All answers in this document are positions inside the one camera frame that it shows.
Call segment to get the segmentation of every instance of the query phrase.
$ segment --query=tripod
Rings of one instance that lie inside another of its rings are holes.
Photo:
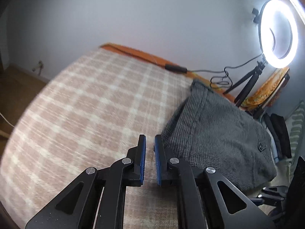
[[[246,81],[249,77],[250,80],[245,85],[245,87],[242,89],[242,91],[238,94],[238,96],[235,98],[234,103],[237,107],[239,107],[243,101],[246,99],[250,91],[253,89],[253,86],[256,84],[260,74],[263,72],[263,69],[265,68],[265,59],[263,59],[263,62],[257,61],[257,66],[247,73],[243,78],[241,78],[237,83],[235,83],[232,87],[227,89],[223,94],[228,94],[230,91],[235,89],[237,86],[242,84],[244,81]]]

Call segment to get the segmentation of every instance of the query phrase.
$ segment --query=tripod leg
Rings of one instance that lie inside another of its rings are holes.
[[[246,97],[248,96],[248,94],[250,93],[250,91],[253,89],[253,86],[256,84],[258,77],[260,75],[258,73],[255,73],[249,80],[249,82],[246,84],[246,86],[243,88],[243,90],[239,93],[239,95],[236,97],[235,100],[237,100],[236,102],[236,106],[239,107],[242,102],[246,99]]]
[[[242,84],[244,81],[246,81],[250,76],[255,74],[255,69],[253,69],[252,71],[250,71],[249,73],[247,73],[244,77],[242,77],[239,81],[237,81],[232,87],[230,87],[229,89],[227,89],[225,92],[223,92],[223,94],[228,94],[230,91],[232,91],[233,89],[235,89],[237,86],[239,86],[240,84]]]

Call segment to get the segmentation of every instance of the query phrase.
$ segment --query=silver screw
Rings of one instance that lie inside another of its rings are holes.
[[[89,167],[89,168],[86,169],[86,173],[88,175],[93,174],[94,172],[95,172],[95,169],[93,167]]]
[[[123,163],[123,164],[130,164],[131,162],[132,162],[132,160],[131,160],[130,158],[127,158],[127,157],[126,157],[126,158],[123,158],[123,159],[122,159],[122,163]]]
[[[216,172],[215,168],[213,167],[207,167],[205,171],[208,172],[209,174],[214,174]]]
[[[179,163],[179,159],[176,158],[176,157],[172,157],[172,158],[170,159],[170,162],[171,162],[172,164],[177,164],[177,163]]]

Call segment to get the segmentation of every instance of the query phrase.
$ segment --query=checkered bedspread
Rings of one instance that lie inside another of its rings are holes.
[[[25,224],[84,169],[109,167],[147,137],[144,186],[128,187],[124,228],[177,228],[174,189],[156,182],[154,136],[192,80],[99,49],[62,71],[19,120],[0,166],[0,200]]]

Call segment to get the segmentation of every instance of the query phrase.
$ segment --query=orange edge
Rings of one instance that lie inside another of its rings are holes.
[[[148,63],[151,63],[151,64],[155,64],[155,65],[157,65],[157,66],[159,66],[163,69],[165,67],[165,64],[177,65],[177,64],[172,63],[170,61],[162,59],[158,56],[155,56],[155,55],[152,55],[152,54],[149,54],[149,53],[146,53],[146,52],[142,52],[140,50],[136,50],[136,49],[133,49],[133,48],[130,48],[130,47],[127,47],[127,46],[118,45],[118,44],[106,43],[104,45],[101,45],[100,48],[103,48],[103,49],[111,51],[111,52],[119,53],[119,54],[122,54],[122,55],[131,56],[131,57],[133,57],[135,59],[138,59],[138,60],[141,60],[143,62],[148,62]],[[207,79],[205,79],[205,78],[203,78],[203,77],[201,77],[201,76],[199,76],[195,73],[187,72],[186,74],[182,74],[182,75],[185,75],[186,77],[193,78],[193,79],[194,78],[199,79],[204,84],[210,85],[210,81],[208,81]],[[221,89],[221,88],[217,88],[216,85],[215,85],[214,91],[216,93],[220,94],[221,96],[224,96],[229,101],[234,102],[235,97],[233,97],[230,94],[223,95],[222,93],[224,92],[224,90]]]

